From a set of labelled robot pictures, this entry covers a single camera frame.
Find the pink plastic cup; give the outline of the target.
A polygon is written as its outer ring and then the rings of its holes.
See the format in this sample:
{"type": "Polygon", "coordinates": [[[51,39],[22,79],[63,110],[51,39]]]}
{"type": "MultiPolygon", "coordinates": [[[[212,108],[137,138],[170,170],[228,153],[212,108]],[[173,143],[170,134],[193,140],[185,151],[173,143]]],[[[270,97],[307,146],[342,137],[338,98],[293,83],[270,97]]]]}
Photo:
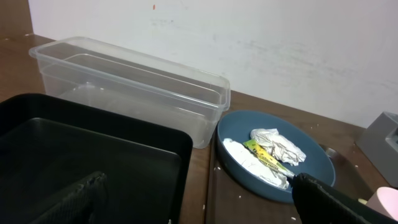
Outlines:
{"type": "Polygon", "coordinates": [[[366,206],[397,221],[398,190],[390,187],[380,187],[368,200],[366,206]]]}

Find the yellow green snack wrapper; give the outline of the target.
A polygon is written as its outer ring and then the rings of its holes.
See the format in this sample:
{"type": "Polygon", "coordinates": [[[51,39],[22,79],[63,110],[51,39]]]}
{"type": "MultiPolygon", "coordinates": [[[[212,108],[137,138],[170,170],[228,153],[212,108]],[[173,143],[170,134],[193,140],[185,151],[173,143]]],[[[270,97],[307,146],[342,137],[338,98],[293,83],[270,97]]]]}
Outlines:
{"type": "Polygon", "coordinates": [[[295,174],[285,168],[278,160],[273,158],[265,149],[263,149],[255,140],[249,140],[243,143],[243,145],[248,148],[262,164],[268,168],[285,175],[288,178],[293,179],[295,174]]]}

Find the white tissue long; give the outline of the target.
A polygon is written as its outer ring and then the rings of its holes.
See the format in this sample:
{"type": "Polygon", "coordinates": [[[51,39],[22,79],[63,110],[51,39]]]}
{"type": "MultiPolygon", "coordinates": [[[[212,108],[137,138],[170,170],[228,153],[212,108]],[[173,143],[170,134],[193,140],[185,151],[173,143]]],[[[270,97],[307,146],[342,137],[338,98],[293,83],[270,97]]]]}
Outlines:
{"type": "Polygon", "coordinates": [[[223,140],[223,146],[238,164],[258,179],[283,190],[289,188],[286,176],[262,164],[241,143],[226,138],[223,140]]]}

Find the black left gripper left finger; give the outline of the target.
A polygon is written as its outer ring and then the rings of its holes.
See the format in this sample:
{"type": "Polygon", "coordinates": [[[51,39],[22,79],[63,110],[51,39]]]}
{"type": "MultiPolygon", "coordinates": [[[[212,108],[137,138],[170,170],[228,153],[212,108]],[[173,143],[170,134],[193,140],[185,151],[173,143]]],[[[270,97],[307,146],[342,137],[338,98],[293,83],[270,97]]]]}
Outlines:
{"type": "Polygon", "coordinates": [[[108,178],[96,171],[38,204],[31,223],[103,223],[108,206],[108,178]]]}

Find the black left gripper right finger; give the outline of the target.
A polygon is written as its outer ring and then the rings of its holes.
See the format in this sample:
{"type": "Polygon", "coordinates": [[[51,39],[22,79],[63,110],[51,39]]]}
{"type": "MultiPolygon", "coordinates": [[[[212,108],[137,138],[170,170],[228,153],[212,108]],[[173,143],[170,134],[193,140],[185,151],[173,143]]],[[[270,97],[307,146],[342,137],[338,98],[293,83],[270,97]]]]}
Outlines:
{"type": "Polygon", "coordinates": [[[302,223],[397,224],[306,173],[290,180],[292,198],[302,223]]]}

